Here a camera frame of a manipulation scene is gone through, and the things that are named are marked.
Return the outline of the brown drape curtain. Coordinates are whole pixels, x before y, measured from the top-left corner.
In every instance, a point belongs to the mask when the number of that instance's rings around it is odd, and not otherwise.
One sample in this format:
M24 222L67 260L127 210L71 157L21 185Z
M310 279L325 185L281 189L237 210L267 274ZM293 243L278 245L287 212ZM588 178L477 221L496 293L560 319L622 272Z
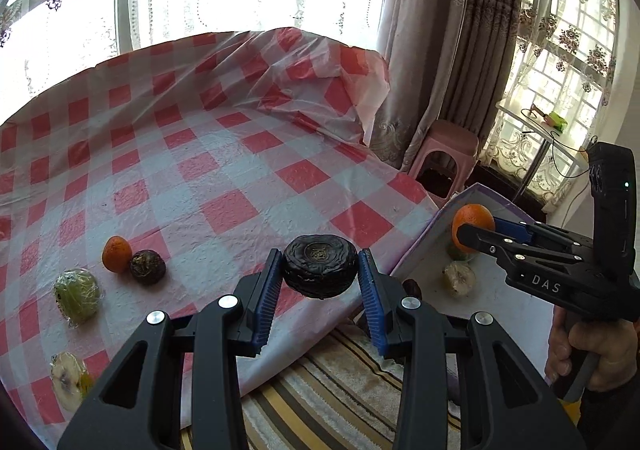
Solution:
M484 142L515 49L522 0L385 0L378 51L390 93L370 147L408 171L427 131L445 119Z

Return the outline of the green fruit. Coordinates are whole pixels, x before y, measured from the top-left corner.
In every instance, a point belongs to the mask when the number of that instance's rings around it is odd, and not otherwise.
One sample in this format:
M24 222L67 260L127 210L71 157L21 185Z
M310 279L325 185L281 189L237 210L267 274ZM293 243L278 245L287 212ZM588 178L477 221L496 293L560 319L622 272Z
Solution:
M450 242L446 247L446 252L449 258L453 261L462 261L462 262L470 262L477 255L477 251L462 251L462 249L458 248L454 242Z
M63 271L53 283L56 306L63 318L76 326L90 320L99 310L101 288L87 269Z

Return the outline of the white purple cardboard box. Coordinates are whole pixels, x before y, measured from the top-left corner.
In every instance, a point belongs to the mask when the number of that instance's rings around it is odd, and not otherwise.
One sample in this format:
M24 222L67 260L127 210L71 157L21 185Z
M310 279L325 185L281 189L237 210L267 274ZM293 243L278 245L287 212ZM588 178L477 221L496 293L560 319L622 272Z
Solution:
M506 271L495 259L476 253L469 265L476 280L469 295L454 296L445 287L444 271L452 262L451 222L466 204L485 206L496 218L531 223L533 219L505 197L483 184L475 183L444 205L416 240L402 247L389 235L382 244L371 246L376 266L398 280L412 279L421 288L423 299L438 311L468 318L477 311L490 312L516 341L538 372L547 359L548 335L552 321L550 303L506 285Z

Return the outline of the dark wrinkled round fruit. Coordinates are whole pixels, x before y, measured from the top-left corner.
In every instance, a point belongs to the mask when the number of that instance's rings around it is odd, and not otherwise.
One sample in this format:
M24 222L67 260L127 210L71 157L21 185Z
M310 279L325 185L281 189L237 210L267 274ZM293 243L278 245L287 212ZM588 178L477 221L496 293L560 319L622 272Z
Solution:
M283 253L283 280L308 298L327 299L343 294L358 273L356 248L333 234L300 235Z

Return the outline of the halved pale fruit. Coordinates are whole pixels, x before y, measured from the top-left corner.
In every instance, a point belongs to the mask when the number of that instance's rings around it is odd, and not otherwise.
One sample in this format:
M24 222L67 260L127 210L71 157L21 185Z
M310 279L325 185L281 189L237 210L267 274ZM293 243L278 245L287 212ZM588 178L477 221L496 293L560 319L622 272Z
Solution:
M442 286L454 298L469 296L475 284L475 272L466 262L452 261L442 270Z
M94 385L85 362L70 352L51 359L50 378L55 398L68 412L76 412Z

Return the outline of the striped rug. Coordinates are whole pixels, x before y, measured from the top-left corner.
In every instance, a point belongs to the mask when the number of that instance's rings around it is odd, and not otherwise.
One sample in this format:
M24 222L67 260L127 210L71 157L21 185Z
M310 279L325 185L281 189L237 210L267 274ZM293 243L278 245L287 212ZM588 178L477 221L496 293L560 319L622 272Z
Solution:
M355 323L242 399L251 449L390 449L404 368L378 355Z

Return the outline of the pink plastic stool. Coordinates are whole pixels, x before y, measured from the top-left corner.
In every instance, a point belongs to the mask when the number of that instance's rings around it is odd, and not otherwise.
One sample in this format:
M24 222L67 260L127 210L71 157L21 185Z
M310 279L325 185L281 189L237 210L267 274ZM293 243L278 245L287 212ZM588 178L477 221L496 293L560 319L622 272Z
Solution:
M418 180L425 170L435 171L450 180L446 196L427 191L434 203L442 208L450 197L460 193L477 161L477 136L458 125L437 119L428 129L426 137L409 169L409 176Z

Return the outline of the small dark dried fruit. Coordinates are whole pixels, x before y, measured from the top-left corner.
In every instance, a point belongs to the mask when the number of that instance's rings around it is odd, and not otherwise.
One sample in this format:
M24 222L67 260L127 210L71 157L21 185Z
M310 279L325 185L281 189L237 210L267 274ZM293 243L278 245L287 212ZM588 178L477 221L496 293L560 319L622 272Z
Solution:
M152 249L142 249L134 253L129 262L131 277L144 286L154 285L165 277L166 263L160 254Z

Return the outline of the red white checkered tablecloth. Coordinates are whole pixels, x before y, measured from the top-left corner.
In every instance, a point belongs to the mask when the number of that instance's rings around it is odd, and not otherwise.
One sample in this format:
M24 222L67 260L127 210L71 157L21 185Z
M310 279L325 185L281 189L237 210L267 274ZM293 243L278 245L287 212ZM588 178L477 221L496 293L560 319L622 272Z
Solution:
M364 122L385 61L296 28L149 46L66 79L1 128L1 381L54 448L70 422L52 389L60 352L100 373L153 310L190 314L303 234L402 247L436 205L378 159ZM144 286L108 271L106 241L166 263ZM70 325L53 283L84 268L98 312Z

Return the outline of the small white side table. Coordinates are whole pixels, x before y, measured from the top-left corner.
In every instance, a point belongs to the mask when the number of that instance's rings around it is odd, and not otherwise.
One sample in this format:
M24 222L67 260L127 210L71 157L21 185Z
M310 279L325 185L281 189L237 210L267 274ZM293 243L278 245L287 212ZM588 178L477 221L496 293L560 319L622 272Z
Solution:
M499 102L497 110L487 153L516 184L513 200L526 193L542 203L562 199L570 181L587 172L586 151L568 147L531 108Z

